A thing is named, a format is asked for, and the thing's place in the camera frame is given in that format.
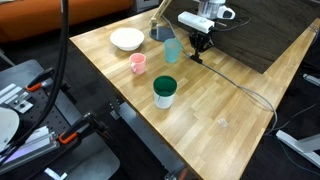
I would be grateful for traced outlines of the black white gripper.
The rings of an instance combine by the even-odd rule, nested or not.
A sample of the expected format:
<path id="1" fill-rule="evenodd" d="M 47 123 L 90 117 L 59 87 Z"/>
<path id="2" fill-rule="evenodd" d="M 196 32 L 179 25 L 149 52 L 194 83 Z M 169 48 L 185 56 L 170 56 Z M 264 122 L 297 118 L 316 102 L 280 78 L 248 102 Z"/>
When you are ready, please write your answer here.
<path id="1" fill-rule="evenodd" d="M 235 12 L 225 5 L 226 0 L 195 0 L 198 3 L 197 14 L 208 20 L 224 19 L 232 20 Z M 200 53 L 205 52 L 214 46 L 212 40 L 208 40 L 200 49 Z M 198 41 L 194 42 L 194 56 L 199 57 Z"/>

